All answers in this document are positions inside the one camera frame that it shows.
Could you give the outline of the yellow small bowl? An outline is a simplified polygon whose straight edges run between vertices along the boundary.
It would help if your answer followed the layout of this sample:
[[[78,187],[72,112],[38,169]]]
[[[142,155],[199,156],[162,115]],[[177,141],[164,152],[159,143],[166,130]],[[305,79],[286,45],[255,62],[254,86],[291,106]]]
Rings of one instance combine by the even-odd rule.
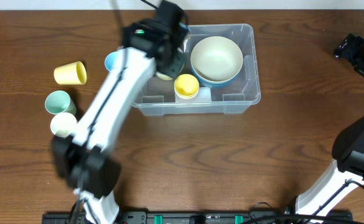
[[[168,76],[168,75],[165,75],[165,74],[163,74],[163,73],[161,73],[161,72],[156,72],[156,76],[157,76],[158,78],[160,78],[161,80],[166,80],[166,81],[173,80],[173,78],[172,78],[172,77],[170,77],[170,76]]]

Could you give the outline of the large beige bowl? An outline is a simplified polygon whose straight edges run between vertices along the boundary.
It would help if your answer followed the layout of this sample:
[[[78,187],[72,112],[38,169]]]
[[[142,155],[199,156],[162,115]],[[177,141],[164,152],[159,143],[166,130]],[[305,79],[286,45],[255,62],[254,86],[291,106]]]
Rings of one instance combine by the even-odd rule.
[[[202,39],[191,51],[193,73],[203,82],[222,85],[239,74],[243,66],[243,54],[234,41],[212,36]]]

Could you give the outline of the yellow plastic cup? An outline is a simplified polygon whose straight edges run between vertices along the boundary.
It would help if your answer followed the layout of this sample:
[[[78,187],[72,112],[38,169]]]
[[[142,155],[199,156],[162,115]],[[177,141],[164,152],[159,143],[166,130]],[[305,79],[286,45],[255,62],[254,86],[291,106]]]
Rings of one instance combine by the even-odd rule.
[[[191,96],[197,94],[200,84],[191,74],[179,75],[174,82],[174,91],[178,95]]]
[[[57,67],[54,79],[59,85],[84,85],[87,81],[86,68],[80,61]]]

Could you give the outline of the dark blue bowl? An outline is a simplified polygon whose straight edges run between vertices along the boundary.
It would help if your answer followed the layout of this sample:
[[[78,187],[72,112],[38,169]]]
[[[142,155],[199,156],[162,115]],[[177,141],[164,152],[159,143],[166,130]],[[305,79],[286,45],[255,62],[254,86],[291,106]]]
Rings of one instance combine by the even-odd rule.
[[[195,77],[197,78],[198,82],[208,88],[223,88],[227,85],[229,85],[231,82],[233,82],[237,76],[225,81],[225,82],[210,82],[206,79],[204,79],[203,77],[201,77],[195,70],[192,70],[193,74],[195,75]]]

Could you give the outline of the light blue plastic cup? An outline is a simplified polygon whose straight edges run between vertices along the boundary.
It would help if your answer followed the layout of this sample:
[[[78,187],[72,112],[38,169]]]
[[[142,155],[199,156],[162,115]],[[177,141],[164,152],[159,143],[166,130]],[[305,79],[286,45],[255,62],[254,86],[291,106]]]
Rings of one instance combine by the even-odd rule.
[[[105,68],[107,71],[111,72],[117,67],[118,51],[108,54],[105,58]]]

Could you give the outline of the mint green plastic cup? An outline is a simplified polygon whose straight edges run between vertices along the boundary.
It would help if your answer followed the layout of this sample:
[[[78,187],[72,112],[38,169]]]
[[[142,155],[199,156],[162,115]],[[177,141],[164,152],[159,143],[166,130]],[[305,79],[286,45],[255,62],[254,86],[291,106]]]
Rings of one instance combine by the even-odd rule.
[[[62,90],[52,92],[45,100],[45,109],[50,114],[71,113],[76,115],[77,108],[70,95]]]

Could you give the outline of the cream white plastic cup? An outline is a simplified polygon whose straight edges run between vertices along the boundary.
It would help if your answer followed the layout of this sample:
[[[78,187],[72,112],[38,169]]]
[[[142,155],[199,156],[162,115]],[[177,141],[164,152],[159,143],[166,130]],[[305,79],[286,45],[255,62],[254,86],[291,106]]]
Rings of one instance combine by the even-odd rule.
[[[71,113],[59,113],[50,122],[51,132],[58,137],[65,138],[72,133],[77,125],[77,119]]]

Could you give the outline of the white small bowl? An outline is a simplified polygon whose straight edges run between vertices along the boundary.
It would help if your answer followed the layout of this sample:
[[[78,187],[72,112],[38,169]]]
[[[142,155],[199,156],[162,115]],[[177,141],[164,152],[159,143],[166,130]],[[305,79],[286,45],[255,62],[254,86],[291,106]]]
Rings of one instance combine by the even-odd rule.
[[[186,56],[185,56],[184,51],[181,48],[177,49],[177,53],[178,53],[177,64],[178,64],[179,72],[181,72],[184,69],[184,66],[185,66]]]

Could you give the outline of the pink plastic cup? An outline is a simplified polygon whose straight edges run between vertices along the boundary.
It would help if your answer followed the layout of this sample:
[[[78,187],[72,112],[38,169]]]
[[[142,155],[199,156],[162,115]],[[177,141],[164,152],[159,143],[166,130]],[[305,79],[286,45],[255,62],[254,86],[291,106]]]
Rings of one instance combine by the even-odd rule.
[[[176,94],[175,97],[177,100],[192,100],[197,96],[197,94],[195,95],[191,95],[191,96],[185,96],[185,95],[178,95]]]

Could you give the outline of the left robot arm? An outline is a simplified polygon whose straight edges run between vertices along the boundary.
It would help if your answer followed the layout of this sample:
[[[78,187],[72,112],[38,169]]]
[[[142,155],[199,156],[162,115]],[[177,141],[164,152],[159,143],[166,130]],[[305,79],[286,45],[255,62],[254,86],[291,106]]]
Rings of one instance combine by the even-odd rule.
[[[185,56],[179,50],[189,33],[189,19],[175,3],[161,1],[152,18],[121,26],[122,47],[90,107],[66,137],[54,136],[51,151],[60,178],[77,191],[66,223],[76,223],[80,208],[91,223],[114,223],[119,206],[113,189],[121,165],[111,151],[142,87],[161,73],[176,78]]]

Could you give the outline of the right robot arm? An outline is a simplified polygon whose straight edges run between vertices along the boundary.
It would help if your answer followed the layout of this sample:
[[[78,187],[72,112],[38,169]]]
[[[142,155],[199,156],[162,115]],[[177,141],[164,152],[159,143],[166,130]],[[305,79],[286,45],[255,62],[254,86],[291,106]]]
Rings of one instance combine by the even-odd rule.
[[[364,78],[364,38],[348,34],[334,56],[350,62]],[[364,116],[343,129],[332,147],[332,162],[309,190],[300,194],[278,220],[284,223],[347,223],[352,218],[330,211],[355,188],[364,188]]]

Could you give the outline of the clear plastic storage container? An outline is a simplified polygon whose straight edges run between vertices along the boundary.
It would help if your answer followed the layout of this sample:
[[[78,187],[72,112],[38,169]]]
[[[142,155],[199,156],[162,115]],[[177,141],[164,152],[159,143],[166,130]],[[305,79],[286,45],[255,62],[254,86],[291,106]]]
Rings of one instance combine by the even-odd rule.
[[[241,114],[251,105],[259,103],[261,90],[254,30],[248,24],[190,26],[190,34],[180,47],[186,55],[181,73],[192,73],[190,55],[193,47],[202,39],[211,36],[222,36],[234,41],[243,54],[243,66],[237,78],[223,88],[210,88],[211,103],[176,103],[174,81],[161,80],[154,76],[143,86],[132,106],[146,116],[164,116],[197,113]]]

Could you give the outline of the white label in container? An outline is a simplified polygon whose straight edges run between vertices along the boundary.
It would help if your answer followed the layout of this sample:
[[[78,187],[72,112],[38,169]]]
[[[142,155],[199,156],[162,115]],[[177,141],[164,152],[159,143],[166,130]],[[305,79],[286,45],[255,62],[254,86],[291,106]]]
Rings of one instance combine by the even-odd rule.
[[[207,87],[200,87],[197,94],[193,98],[185,99],[181,98],[175,93],[176,103],[211,103],[211,89]]]

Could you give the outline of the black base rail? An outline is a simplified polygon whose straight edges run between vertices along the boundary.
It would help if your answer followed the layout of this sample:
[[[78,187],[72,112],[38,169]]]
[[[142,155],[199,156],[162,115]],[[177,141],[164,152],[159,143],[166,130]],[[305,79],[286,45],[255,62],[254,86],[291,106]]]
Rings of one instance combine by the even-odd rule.
[[[272,210],[253,210],[249,213],[153,213],[145,211],[132,211],[120,214],[116,224],[237,224],[248,222],[251,219],[280,215]],[[333,221],[352,223],[350,212],[333,212],[326,216]],[[257,220],[253,223],[293,223],[295,220]],[[61,224],[71,222],[71,214],[46,213],[42,215],[43,224]],[[85,212],[80,212],[75,223],[93,223],[86,219]]]

